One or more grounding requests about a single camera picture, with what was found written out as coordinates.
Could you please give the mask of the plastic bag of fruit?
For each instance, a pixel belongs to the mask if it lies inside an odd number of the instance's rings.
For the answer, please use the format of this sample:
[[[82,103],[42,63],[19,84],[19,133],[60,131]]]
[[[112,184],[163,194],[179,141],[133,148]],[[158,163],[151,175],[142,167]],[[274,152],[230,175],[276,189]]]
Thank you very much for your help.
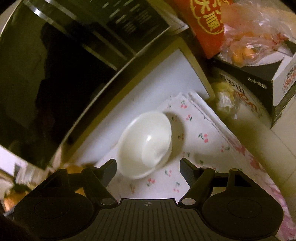
[[[221,13],[221,60],[241,68],[276,52],[293,56],[287,43],[295,43],[295,11],[282,1],[236,1],[223,4]]]

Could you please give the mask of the red gift box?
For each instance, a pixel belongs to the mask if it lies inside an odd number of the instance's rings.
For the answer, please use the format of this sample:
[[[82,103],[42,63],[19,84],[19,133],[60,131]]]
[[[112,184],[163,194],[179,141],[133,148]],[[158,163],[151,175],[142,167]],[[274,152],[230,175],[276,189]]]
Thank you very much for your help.
[[[210,59],[217,55],[224,35],[221,7],[233,4],[233,1],[176,0],[172,2],[193,30],[205,56]]]

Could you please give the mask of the black microwave oven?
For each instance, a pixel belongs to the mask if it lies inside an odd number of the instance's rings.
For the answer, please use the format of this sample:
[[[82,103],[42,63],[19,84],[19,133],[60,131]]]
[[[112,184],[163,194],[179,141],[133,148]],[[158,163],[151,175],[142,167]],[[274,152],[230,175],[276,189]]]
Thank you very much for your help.
[[[104,88],[185,28],[167,1],[20,1],[1,30],[1,145],[46,168]]]

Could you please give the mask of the large white bowl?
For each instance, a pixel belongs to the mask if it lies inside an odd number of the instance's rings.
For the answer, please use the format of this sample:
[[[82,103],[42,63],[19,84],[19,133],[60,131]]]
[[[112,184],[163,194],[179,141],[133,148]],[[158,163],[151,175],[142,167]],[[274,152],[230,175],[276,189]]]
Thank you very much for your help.
[[[139,115],[119,138],[119,172],[130,179],[150,175],[168,161],[172,143],[171,123],[164,113],[149,111]]]

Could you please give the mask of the white printed carton box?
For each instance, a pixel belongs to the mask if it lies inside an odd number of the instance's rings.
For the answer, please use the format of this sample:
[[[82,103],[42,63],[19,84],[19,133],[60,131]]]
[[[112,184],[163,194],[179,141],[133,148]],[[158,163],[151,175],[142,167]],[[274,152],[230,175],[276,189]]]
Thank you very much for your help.
[[[244,104],[272,128],[295,96],[295,43],[286,41],[259,62],[236,67],[219,54],[211,59],[213,73],[233,86]]]

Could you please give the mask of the cherry print tablecloth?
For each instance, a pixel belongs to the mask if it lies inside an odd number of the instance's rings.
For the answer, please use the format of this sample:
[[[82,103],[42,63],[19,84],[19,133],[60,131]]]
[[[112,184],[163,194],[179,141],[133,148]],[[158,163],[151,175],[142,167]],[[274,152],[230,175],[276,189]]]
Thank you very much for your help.
[[[169,161],[147,177],[131,180],[117,172],[107,186],[116,198],[180,198],[189,185],[180,174],[180,160],[187,158],[197,167],[210,167],[219,173],[237,168],[259,184],[282,206],[283,222],[277,233],[280,240],[295,239],[286,201],[262,165],[210,110],[197,94],[179,94],[157,108],[171,121],[173,149]]]

